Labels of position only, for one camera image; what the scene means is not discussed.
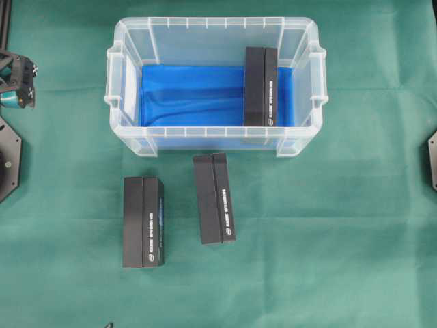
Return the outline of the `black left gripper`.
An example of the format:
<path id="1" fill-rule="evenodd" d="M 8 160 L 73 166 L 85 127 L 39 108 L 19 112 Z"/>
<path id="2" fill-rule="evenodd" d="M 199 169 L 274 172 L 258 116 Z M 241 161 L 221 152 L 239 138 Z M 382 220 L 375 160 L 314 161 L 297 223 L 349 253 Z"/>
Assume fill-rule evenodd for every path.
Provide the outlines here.
<path id="1" fill-rule="evenodd" d="M 1 106 L 34 108 L 37 75 L 38 67 L 28 57 L 1 49 Z"/>

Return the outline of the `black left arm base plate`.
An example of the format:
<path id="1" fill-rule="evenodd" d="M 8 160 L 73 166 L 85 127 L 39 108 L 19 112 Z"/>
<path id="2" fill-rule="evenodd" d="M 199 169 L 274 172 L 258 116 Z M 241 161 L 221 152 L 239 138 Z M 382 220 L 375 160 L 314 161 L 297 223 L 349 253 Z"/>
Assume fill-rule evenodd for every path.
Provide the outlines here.
<path id="1" fill-rule="evenodd" d="M 19 186 L 22 139 L 3 118 L 0 121 L 2 202 Z"/>

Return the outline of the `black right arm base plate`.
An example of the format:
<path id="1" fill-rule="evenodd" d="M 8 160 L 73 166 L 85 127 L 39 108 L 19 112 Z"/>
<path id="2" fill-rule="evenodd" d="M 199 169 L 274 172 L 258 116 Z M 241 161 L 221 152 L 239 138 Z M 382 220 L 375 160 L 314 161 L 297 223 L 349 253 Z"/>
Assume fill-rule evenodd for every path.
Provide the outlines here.
<path id="1" fill-rule="evenodd" d="M 432 188 L 437 191 L 437 131 L 428 139 L 428 152 Z"/>

